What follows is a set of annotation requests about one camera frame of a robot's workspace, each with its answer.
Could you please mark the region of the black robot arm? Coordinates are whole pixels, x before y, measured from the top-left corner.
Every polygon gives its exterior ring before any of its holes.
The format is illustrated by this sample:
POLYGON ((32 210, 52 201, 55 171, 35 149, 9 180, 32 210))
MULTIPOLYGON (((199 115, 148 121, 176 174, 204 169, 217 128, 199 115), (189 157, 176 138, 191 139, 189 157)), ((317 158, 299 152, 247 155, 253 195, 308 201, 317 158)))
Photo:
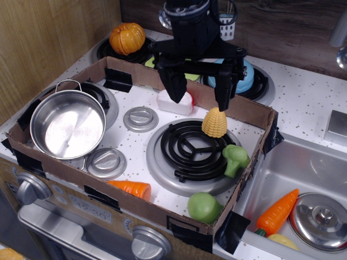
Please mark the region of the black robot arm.
POLYGON ((149 49, 169 97, 181 101, 187 91, 186 74, 211 76, 219 110, 227 110, 237 83, 245 76, 247 52, 220 37, 218 2, 166 1, 163 11, 173 39, 153 42, 149 49))

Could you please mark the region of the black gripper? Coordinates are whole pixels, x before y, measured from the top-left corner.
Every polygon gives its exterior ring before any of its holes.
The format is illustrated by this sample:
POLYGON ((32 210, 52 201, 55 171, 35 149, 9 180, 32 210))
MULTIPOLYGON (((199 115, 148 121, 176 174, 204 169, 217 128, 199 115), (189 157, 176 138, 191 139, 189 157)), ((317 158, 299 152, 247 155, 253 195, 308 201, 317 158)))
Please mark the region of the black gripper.
POLYGON ((243 80, 246 51, 220 38, 217 10, 165 10, 171 21, 173 39, 152 43, 155 68, 170 97, 179 103, 187 91, 185 73, 215 77, 215 99, 226 111, 235 96, 236 83, 243 80), (224 59, 223 63, 214 63, 224 59))

